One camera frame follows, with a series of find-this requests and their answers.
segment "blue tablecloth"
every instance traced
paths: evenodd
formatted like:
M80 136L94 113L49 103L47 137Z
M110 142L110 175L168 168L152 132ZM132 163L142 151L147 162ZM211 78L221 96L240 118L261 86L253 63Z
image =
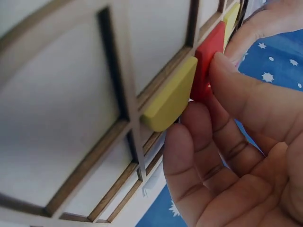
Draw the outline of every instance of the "blue tablecloth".
M266 83L303 91L303 30L258 40L243 56L239 71ZM167 186L137 227L186 227Z

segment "hand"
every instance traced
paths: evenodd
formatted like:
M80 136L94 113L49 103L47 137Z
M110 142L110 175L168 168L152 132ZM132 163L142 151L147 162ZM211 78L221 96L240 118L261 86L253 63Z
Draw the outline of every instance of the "hand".
M303 93L242 75L221 53L210 81L214 95L189 103L165 140L164 174L182 218L191 227L301 226Z
M258 39L303 28L303 0L274 0L247 20L227 45L225 55L237 63Z

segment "red block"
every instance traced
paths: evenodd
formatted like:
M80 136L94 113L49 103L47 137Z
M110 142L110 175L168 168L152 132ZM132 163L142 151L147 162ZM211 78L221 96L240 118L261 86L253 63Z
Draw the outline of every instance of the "red block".
M216 52L224 50L225 23L220 21L214 30L197 48L195 57L198 58L195 78L190 93L190 98L202 102L209 88L208 68Z

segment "yellow block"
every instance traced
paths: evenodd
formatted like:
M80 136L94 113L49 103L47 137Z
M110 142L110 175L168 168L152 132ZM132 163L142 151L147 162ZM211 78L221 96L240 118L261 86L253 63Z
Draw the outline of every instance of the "yellow block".
M240 6L241 6L240 3L236 2L234 4L234 6L228 11L228 13L226 13L226 15L223 18L223 21L226 24L225 37L224 37L224 48L226 47L228 40L232 35L232 30L233 30L233 27L235 26Z
M164 131L188 104L198 59L190 56L146 109L141 120L154 131Z

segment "finger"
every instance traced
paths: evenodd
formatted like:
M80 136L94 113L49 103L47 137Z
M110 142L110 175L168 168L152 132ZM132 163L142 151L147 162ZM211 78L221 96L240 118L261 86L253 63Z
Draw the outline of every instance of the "finger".
M236 73L220 53L211 63L210 81L216 98L231 116L251 130L288 145L290 191L296 197L295 206L302 207L303 93Z
M226 226L263 203L271 192L272 187L266 181L245 175L211 201L196 226Z
M247 134L255 141L257 146L261 149L264 155L268 153L278 144L278 141L273 140L270 137L264 136L260 133L256 133L247 127L244 127Z
M235 121L220 105L212 92L207 94L205 104L210 112L213 139L229 167L243 176L252 171L264 156L252 144L248 143Z
M186 223L194 226L214 195L202 184L194 169L193 141L182 124L174 124L167 131L163 169L177 209Z
M196 102L190 102L181 116L194 145L194 163L203 184L215 194L229 188L239 178L226 168L219 155L219 149L212 140L212 126L207 108Z
M302 28L302 24L299 22L301 20L295 19L298 16L297 12L302 10L301 2L293 1L287 4L285 1L279 1L265 5L264 9L247 20L226 47L225 55L233 63L240 60L258 39Z

